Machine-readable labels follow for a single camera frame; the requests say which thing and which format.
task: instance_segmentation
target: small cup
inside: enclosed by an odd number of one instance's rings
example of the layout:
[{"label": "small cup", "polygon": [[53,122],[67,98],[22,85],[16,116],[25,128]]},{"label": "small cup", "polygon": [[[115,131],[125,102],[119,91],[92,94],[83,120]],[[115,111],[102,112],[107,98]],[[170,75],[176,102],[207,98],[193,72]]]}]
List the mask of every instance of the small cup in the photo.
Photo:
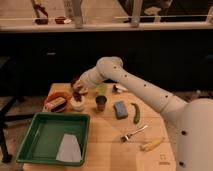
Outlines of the small cup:
[{"label": "small cup", "polygon": [[71,106],[77,112],[82,112],[84,110],[85,98],[81,96],[81,101],[76,101],[74,97],[70,100]]},{"label": "small cup", "polygon": [[107,98],[103,95],[99,95],[96,97],[95,99],[96,104],[97,104],[97,109],[98,111],[104,111],[105,110],[105,106],[106,106],[106,102],[107,102]]}]

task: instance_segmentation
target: plastic tray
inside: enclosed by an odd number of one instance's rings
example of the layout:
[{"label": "plastic tray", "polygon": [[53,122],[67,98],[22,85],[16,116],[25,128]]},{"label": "plastic tray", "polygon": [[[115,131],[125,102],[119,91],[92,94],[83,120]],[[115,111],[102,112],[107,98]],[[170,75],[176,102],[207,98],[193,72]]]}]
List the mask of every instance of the plastic tray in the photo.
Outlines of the plastic tray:
[{"label": "plastic tray", "polygon": [[[19,163],[81,166],[85,161],[90,117],[87,114],[36,113],[17,154]],[[82,160],[57,161],[64,134],[76,135]]]}]

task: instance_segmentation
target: brown cup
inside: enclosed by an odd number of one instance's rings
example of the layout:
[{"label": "brown cup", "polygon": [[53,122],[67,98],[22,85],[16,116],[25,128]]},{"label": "brown cup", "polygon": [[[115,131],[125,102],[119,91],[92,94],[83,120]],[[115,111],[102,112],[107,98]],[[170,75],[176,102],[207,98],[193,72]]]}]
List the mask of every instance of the brown cup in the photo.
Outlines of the brown cup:
[{"label": "brown cup", "polygon": [[107,98],[103,95],[99,95],[96,97],[95,101],[97,104],[98,111],[101,111],[101,112],[104,111],[106,102],[107,102]]}]

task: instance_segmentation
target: sponge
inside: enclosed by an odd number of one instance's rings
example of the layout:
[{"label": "sponge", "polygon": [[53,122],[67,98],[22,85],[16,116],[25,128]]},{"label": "sponge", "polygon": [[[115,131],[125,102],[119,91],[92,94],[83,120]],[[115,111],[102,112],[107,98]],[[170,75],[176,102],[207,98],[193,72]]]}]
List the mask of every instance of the sponge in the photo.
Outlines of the sponge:
[{"label": "sponge", "polygon": [[126,110],[126,106],[123,101],[115,102],[114,108],[115,108],[117,119],[124,119],[128,117],[128,112]]}]

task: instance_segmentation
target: green cucumber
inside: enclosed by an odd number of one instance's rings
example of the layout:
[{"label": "green cucumber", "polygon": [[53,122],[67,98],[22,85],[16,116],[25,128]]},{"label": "green cucumber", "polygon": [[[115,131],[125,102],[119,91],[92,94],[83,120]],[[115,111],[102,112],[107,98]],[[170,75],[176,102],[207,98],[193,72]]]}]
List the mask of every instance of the green cucumber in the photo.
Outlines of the green cucumber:
[{"label": "green cucumber", "polygon": [[131,105],[133,105],[135,107],[135,116],[134,116],[134,124],[137,124],[140,122],[140,115],[141,115],[141,112],[140,112],[140,108],[138,106],[138,104],[136,103],[131,103]]}]

